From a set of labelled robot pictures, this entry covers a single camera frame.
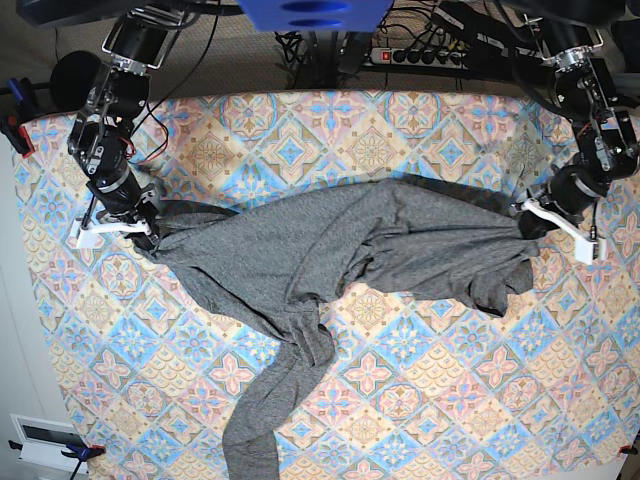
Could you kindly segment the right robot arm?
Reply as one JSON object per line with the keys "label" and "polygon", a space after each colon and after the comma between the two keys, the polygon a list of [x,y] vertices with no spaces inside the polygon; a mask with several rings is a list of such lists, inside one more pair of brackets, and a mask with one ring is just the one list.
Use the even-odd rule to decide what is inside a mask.
{"label": "right robot arm", "polygon": [[109,55],[97,70],[68,138],[69,154],[92,194],[79,226],[79,242],[116,231],[141,250],[159,243],[157,189],[141,187],[130,168],[134,120],[148,106],[149,71],[159,68],[183,28],[199,16],[158,2],[121,16],[102,44]]}

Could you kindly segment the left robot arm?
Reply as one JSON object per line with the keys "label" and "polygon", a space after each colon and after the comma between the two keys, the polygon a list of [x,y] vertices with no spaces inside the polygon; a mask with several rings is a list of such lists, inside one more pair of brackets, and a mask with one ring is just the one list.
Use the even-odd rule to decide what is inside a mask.
{"label": "left robot arm", "polygon": [[543,64],[552,69],[554,94],[546,99],[522,75],[519,53],[510,47],[512,74],[521,89],[541,107],[567,119],[577,153],[548,180],[530,187],[515,204],[523,235],[539,238],[560,229],[574,241],[574,258],[590,265],[606,256],[606,242],[592,227],[578,225],[587,209],[595,209],[611,183],[633,176],[639,169],[639,142],[629,111],[637,102],[618,93],[603,59],[595,53],[604,44],[590,27],[524,15],[518,34],[531,41]]}

